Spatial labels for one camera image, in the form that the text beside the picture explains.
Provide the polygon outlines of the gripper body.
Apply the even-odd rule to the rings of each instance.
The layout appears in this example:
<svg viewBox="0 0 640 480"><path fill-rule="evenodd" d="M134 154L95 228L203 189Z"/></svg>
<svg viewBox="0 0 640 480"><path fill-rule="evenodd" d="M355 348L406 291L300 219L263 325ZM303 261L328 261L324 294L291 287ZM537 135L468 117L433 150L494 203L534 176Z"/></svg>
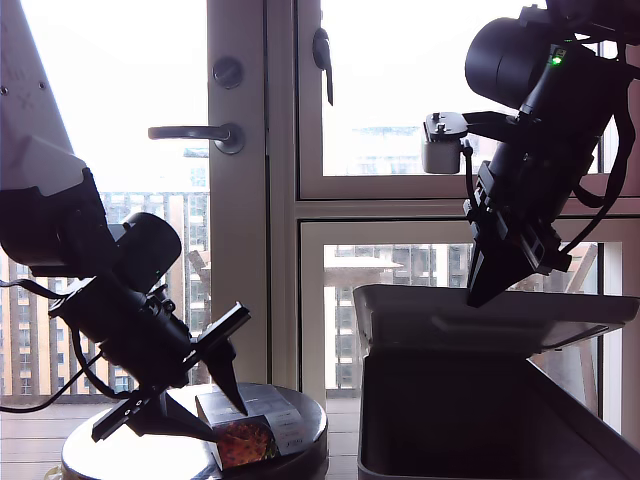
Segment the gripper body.
<svg viewBox="0 0 640 480"><path fill-rule="evenodd" d="M470 124L467 130L499 142L469 186L465 214L470 224L494 227L503 244L523 251L532 274L567 271L571 247L561 245L553 222L572 195L592 208L601 205L580 182L604 127L545 131L533 125Z"/></svg>
<svg viewBox="0 0 640 480"><path fill-rule="evenodd" d="M209 350L230 336L250 319L249 310L236 303L221 318L193 338L188 328L174 316L164 315L151 328L146 341L136 340L124 351L123 367L139 382L131 396L100 418L92 427L94 441L107 439L147 402L171 387L188 382L188 372L199 362L206 365Z"/></svg>

